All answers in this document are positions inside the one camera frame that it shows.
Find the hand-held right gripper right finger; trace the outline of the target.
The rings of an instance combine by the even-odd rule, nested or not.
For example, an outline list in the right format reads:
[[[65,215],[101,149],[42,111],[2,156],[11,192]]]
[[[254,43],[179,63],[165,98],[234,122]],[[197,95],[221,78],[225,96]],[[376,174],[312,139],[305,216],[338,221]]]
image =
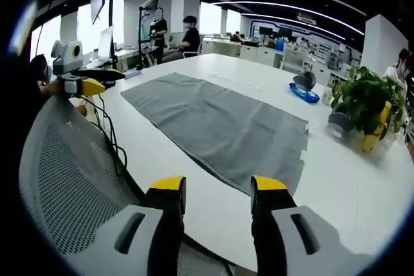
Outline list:
[[[258,275],[359,275],[371,258],[340,241],[336,228],[307,206],[297,206],[287,187],[251,177],[252,236]]]

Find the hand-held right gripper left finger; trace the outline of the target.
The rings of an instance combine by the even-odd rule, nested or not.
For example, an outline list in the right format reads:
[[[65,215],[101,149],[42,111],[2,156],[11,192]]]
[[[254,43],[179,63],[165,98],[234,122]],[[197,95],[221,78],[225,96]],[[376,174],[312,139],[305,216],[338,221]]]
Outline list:
[[[66,260],[77,275],[176,275],[185,207],[185,176],[157,180],[141,204],[123,208]]]

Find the person's left hand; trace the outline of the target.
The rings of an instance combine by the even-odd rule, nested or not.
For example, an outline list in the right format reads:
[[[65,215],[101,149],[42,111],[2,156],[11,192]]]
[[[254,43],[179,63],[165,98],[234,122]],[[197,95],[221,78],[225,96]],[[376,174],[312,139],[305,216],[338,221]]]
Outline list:
[[[64,82],[61,80],[54,80],[47,85],[39,86],[39,89],[44,96],[59,96],[64,91]]]

